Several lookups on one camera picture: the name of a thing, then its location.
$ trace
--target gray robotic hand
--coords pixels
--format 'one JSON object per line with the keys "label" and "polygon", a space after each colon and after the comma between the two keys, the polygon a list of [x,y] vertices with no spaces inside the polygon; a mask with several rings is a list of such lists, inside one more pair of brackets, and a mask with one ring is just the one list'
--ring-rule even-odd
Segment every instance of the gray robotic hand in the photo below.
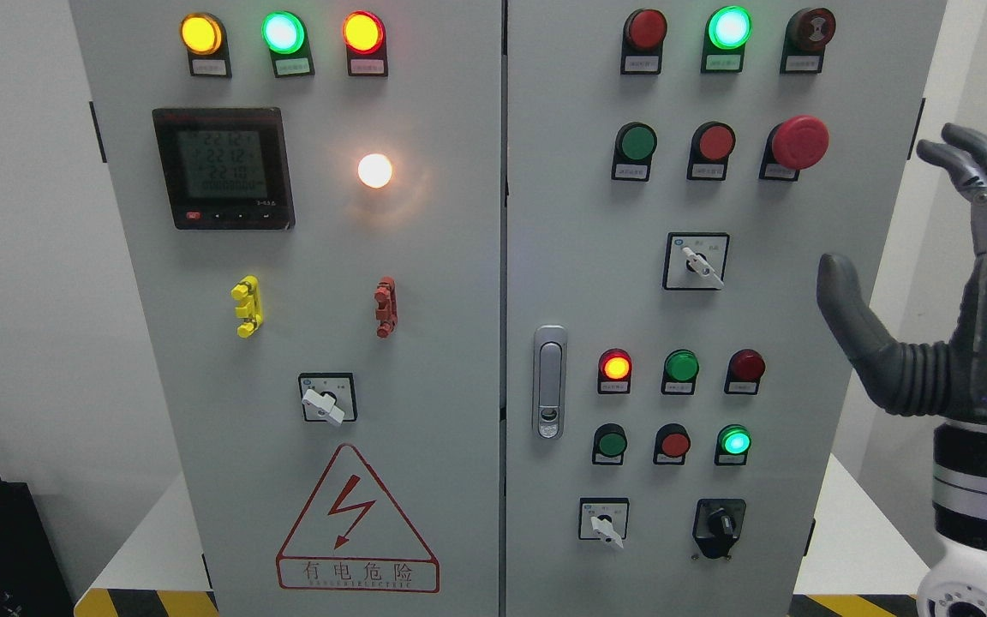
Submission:
{"label": "gray robotic hand", "polygon": [[898,343],[863,302],[854,266],[840,255],[826,254],[820,261],[817,304],[876,405],[890,414],[987,425],[987,136],[947,124],[942,137],[947,144],[921,140],[916,152],[947,169],[970,201],[977,256],[951,338]]}

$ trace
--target red terminal connector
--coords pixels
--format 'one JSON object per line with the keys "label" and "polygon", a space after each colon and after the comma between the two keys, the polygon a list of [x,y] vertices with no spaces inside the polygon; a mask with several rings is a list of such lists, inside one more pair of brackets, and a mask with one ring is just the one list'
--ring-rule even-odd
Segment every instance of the red terminal connector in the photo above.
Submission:
{"label": "red terminal connector", "polygon": [[375,319],[380,321],[375,335],[380,338],[391,336],[398,326],[398,300],[395,296],[395,279],[383,277],[375,288]]}

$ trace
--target high voltage warning triangle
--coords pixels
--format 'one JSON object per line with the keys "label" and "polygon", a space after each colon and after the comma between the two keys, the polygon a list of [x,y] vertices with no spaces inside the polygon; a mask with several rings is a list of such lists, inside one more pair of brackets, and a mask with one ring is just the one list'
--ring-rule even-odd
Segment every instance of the high voltage warning triangle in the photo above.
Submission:
{"label": "high voltage warning triangle", "polygon": [[286,590],[440,592],[440,563],[372,465],[338,446],[277,554]]}

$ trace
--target lightning bolt symbol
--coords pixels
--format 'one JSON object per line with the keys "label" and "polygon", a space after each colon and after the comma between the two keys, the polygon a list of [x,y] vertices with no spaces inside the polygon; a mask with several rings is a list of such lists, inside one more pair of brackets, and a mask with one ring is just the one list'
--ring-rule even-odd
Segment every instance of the lightning bolt symbol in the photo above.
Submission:
{"label": "lightning bolt symbol", "polygon": [[345,497],[349,496],[349,493],[353,492],[353,488],[360,482],[359,476],[349,476],[349,481],[346,482],[345,488],[341,489],[341,495],[334,500],[333,505],[330,506],[330,512],[326,513],[326,516],[333,516],[334,514],[341,514],[341,512],[354,511],[354,509],[359,509],[360,515],[356,516],[356,520],[353,520],[353,524],[350,524],[349,529],[345,531],[344,534],[338,536],[338,541],[333,544],[333,550],[338,550],[341,548],[341,544],[349,541],[349,533],[353,531],[353,528],[360,523],[360,519],[364,518],[364,515],[368,514],[369,509],[375,505],[375,500],[364,501],[362,504],[353,504],[351,506],[341,507],[341,501],[345,501]]}

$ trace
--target green indicator light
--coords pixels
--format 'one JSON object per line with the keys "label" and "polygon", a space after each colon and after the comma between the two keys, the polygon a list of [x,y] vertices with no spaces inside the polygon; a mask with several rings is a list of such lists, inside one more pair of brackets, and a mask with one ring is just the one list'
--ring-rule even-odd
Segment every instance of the green indicator light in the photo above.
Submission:
{"label": "green indicator light", "polygon": [[618,457],[627,449],[627,440],[622,434],[619,433],[608,433],[604,434],[600,438],[599,444],[596,444],[600,450],[600,454],[609,458]]}
{"label": "green indicator light", "polygon": [[727,426],[718,434],[718,444],[727,454],[744,454],[748,452],[752,445],[752,438],[749,437],[749,430],[744,426]]}
{"label": "green indicator light", "polygon": [[665,372],[669,374],[671,379],[691,381],[698,374],[696,354],[692,354],[686,349],[673,352],[665,361]]}
{"label": "green indicator light", "polygon": [[307,33],[299,17],[287,11],[275,11],[261,23],[261,36],[270,50],[278,54],[293,54],[302,47]]}
{"label": "green indicator light", "polygon": [[741,7],[723,7],[710,16],[706,27],[710,43],[720,50],[736,50],[752,34],[752,19]]}
{"label": "green indicator light", "polygon": [[619,142],[619,150],[630,160],[643,160],[654,153],[656,148],[657,137],[654,136],[653,130],[641,124],[627,129],[627,132],[623,133],[623,140]]}

